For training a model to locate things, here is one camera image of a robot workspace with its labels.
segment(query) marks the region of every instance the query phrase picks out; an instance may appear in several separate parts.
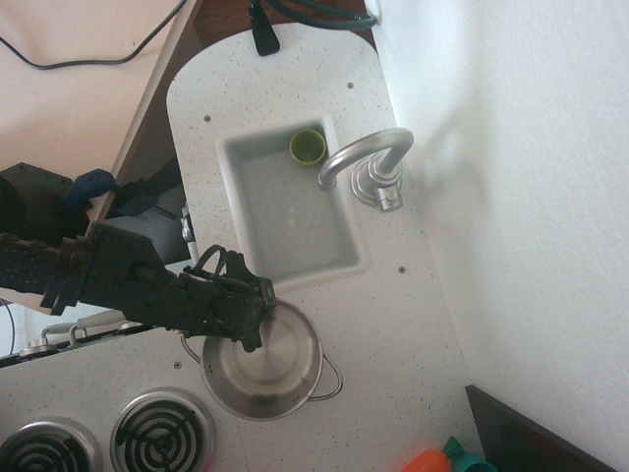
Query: orange object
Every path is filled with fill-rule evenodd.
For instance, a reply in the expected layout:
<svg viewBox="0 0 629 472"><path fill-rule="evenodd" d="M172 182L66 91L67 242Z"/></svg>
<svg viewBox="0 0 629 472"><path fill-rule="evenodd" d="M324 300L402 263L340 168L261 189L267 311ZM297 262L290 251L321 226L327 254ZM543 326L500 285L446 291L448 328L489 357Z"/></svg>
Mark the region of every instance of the orange object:
<svg viewBox="0 0 629 472"><path fill-rule="evenodd" d="M443 450L425 450L404 467L402 472L450 472L450 459L461 454L463 447L451 436Z"/></svg>
<svg viewBox="0 0 629 472"><path fill-rule="evenodd" d="M418 455L402 472L450 472L448 456L440 450L428 449Z"/></svg>

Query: small cup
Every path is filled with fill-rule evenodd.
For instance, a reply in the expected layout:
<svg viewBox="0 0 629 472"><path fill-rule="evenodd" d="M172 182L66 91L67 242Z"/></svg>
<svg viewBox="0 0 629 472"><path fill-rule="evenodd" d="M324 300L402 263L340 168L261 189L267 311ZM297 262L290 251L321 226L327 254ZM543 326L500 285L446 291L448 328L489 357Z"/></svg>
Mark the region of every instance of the small cup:
<svg viewBox="0 0 629 472"><path fill-rule="evenodd" d="M293 158L300 165L312 167L325 156L325 138L319 131L298 131L291 138L289 149Z"/></svg>
<svg viewBox="0 0 629 472"><path fill-rule="evenodd" d="M452 459L452 472L498 472L494 466L472 452Z"/></svg>

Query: speckled white countertop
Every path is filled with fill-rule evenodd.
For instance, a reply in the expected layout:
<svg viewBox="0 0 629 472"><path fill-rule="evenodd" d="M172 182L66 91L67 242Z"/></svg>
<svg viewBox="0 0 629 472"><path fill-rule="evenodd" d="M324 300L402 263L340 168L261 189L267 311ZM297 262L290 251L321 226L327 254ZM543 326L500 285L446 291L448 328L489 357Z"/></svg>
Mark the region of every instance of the speckled white countertop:
<svg viewBox="0 0 629 472"><path fill-rule="evenodd" d="M238 248L216 160L215 141L223 135L327 114L345 146L395 126L377 56L362 39L301 26L275 29L280 53L258 58L248 32L233 36L197 56L170 91L201 248ZM211 398L178 336L154 329L1 369L0 443L28 422L70 417L96 436L103 470L111 471L109 439L122 409L146 390L176 386L213 415L218 438L209 470L215 472L395 472L423 449L442 447L449 435L480 452L463 389L466 367L413 192L404 190L413 184L405 179L405 205L392 213L352 200L367 270L278 290L309 315L342 370L345 387L337 397L269 423L238 419ZM202 339L191 344L200 351ZM333 385L324 369L317 392Z"/></svg>
<svg viewBox="0 0 629 472"><path fill-rule="evenodd" d="M279 53L260 58L251 33L237 34L195 57L168 93L201 250L211 244L238 250L217 140L330 115L343 147L395 126L377 55L366 42L349 32L274 28ZM416 156L411 151L406 158ZM395 471L422 449L442 446L449 435L479 451L463 389L466 367L422 218L413 192L403 186L402 193L405 205L388 214L354 199L369 253L366 271L277 290L314 322L324 349L343 371L343 391L278 421L234 419L240 443L219 438L212 470ZM331 385L329 377L324 374L320 391ZM233 432L221 431L228 427L222 425L219 436L230 437ZM221 460L237 449L246 469Z"/></svg>

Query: blue object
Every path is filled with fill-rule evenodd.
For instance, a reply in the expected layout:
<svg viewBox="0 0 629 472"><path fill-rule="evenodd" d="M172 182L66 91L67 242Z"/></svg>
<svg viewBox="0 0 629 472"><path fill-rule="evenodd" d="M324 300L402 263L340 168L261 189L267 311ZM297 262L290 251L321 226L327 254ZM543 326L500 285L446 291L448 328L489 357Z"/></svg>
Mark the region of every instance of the blue object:
<svg viewBox="0 0 629 472"><path fill-rule="evenodd" d="M465 452L452 459L452 472L498 472L498 470L472 452Z"/></svg>
<svg viewBox="0 0 629 472"><path fill-rule="evenodd" d="M61 205L70 216L91 208L91 199L100 197L116 187L116 179L106 170L94 169L75 180Z"/></svg>

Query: pot handle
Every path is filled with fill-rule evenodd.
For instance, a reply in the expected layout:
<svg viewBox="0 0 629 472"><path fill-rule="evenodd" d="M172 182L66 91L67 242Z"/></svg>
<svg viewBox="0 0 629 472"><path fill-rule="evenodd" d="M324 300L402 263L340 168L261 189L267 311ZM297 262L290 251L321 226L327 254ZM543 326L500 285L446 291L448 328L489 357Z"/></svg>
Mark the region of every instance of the pot handle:
<svg viewBox="0 0 629 472"><path fill-rule="evenodd" d="M323 359L325 359L327 361L327 363L330 365L330 367L334 371L334 374L336 374L337 386L336 386L336 388L333 391L331 391L330 393L327 393L325 395L317 395L317 396L312 396L311 395L311 397L308 399L308 401L328 400L328 399L338 395L338 393L343 389L343 376L341 375L341 371L339 371L338 366L334 363L334 361L332 361L330 356L328 356L325 352L323 352Z"/></svg>

